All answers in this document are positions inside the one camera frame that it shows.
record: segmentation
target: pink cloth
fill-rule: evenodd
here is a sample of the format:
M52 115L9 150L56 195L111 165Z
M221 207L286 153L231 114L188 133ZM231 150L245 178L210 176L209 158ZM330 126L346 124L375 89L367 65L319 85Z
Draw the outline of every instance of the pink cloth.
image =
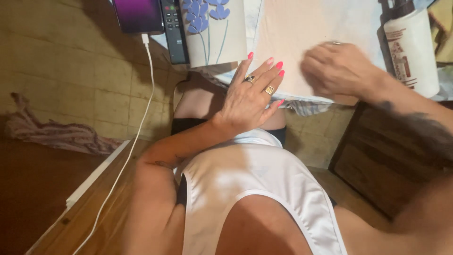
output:
M123 140L100 137L85 124L60 124L49 120L41 123L29 109L28 100L21 94L11 93L17 112L6 123L11 138L36 142L52 148L84 152L95 155L110 155Z

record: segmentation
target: bottle label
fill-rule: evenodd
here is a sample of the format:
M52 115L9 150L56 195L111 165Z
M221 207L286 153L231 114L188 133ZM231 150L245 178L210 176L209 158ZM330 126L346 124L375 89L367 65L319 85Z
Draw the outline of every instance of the bottle label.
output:
M393 67L395 68L396 78L410 89L414 89L414 84L417 83L417 78L413 77L410 72L409 60L400 44L400 39L404 35L406 29L386 32L387 41L389 43L390 53L392 55Z

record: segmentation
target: silver ring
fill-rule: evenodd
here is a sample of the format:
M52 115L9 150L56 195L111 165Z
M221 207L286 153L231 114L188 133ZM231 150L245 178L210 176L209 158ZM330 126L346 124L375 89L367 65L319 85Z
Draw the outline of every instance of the silver ring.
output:
M244 79L244 81L253 84L253 83L255 82L255 76L249 74L249 75L247 75L247 77Z
M266 91L266 93L268 93L269 95L272 96L272 94L274 93L274 88L271 86L268 86L264 91Z

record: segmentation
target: white bottle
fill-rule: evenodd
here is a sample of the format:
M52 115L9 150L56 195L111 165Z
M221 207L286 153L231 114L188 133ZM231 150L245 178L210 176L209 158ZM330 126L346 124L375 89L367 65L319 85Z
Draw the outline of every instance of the white bottle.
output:
M439 92L436 58L426 9L415 10L412 0L395 0L384 25L396 78L420 95Z

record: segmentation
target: woman's left hand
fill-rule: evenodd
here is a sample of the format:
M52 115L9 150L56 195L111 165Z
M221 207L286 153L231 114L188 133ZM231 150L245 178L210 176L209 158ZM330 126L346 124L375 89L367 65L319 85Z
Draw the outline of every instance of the woman's left hand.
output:
M216 124L235 134L247 132L261 126L283 102L283 100L273 102L266 109L271 95L265 89L269 86L274 88L274 92L278 89L284 75L284 71L281 70L283 62L273 66L273 58L265 61L257 70L251 73L251 75L255 76L252 84L244 81L252 60L253 53L249 55L249 59L242 61L238 66L226 94L223 108L212 118Z

